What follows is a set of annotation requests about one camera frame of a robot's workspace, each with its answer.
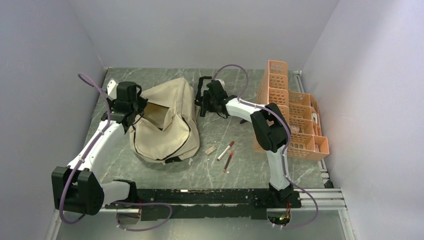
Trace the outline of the beige canvas backpack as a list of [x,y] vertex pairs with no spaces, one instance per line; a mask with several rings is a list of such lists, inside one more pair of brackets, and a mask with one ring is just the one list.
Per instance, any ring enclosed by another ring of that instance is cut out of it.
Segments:
[[147,106],[128,131],[134,153],[162,164],[193,157],[200,148],[200,134],[192,85],[180,77],[144,90],[141,96]]

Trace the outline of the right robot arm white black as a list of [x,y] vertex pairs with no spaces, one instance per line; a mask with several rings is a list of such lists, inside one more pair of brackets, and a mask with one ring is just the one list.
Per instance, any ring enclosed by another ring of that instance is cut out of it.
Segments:
[[300,208],[299,193],[294,190],[287,173],[287,147],[290,130],[279,107],[274,103],[254,104],[228,95],[223,82],[202,76],[198,80],[195,105],[200,107],[200,116],[216,113],[226,119],[237,117],[252,124],[255,139],[265,150],[270,167],[268,189],[261,189],[253,196],[257,208]]

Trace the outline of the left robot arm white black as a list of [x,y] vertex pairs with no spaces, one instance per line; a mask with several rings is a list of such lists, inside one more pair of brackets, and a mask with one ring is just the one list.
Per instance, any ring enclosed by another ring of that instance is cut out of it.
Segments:
[[93,216],[105,205],[132,208],[139,201],[134,181],[116,179],[102,184],[98,177],[112,148],[135,128],[148,103],[135,82],[123,81],[114,89],[116,95],[107,100],[109,110],[103,114],[96,133],[67,166],[58,166],[51,174],[57,210]]

